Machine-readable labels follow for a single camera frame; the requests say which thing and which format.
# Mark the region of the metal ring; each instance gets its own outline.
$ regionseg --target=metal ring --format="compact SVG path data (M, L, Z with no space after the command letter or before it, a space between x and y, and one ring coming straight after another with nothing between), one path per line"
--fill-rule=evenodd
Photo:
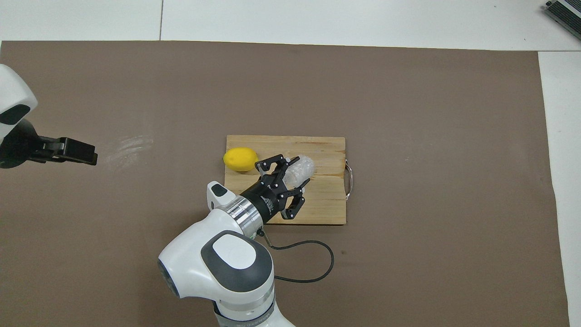
M345 158L345 169L349 172L349 191L345 194L345 201L349 200L349 196L351 195L351 191L353 190L353 170L349 166L347 158Z
M256 301L252 301L250 303L243 303L243 304L233 304L233 303L229 303L229 302L226 302L223 300L219 300L218 302L221 305L225 306L226 308L228 308L232 311L250 311L252 309L255 309L255 308L261 306L263 303L265 303L266 300L268 300L268 297L270 296L270 294L272 292L274 292L274 282L272 283L272 285L270 286L268 291L266 291L266 293Z

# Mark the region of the brown paper mat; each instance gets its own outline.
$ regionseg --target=brown paper mat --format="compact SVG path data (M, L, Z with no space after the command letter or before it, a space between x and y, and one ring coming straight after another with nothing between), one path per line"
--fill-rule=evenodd
M99 152L0 172L0 325L216 326L156 258L205 217L228 134L347 140L353 219L269 226L336 252L321 282L277 282L297 326L568 325L535 52L3 42L0 59L40 135ZM295 278L328 264L272 255Z

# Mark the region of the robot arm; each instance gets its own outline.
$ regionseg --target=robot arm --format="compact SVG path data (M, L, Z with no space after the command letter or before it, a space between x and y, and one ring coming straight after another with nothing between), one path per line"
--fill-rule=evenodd
M13 168L26 160L96 165L94 146L68 137L56 139L36 133L24 117L37 105L24 80L10 67L0 64L0 168Z
M6 65L0 64L0 143L38 101L28 85Z
M159 255L159 268L173 293L212 300L220 326L293 326L275 301L270 253L253 238L278 212L285 219L299 212L309 179L292 189L284 182L287 169L298 160L278 155L257 162L260 178L239 196L218 182L209 183L208 216ZM272 164L277 166L267 173ZM293 201L285 208L289 197Z

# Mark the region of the lemon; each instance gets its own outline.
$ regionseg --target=lemon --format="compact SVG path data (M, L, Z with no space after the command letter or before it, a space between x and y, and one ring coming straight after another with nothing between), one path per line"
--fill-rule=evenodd
M226 167L237 172L247 172L254 169L258 156L251 148L239 147L228 150L223 159Z

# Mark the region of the white floor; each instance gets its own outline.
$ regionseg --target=white floor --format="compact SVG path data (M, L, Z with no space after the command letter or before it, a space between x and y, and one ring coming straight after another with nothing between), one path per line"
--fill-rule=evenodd
M572 327L581 327L581 41L541 12L544 2L2 1L0 40L203 40L541 51L569 318Z

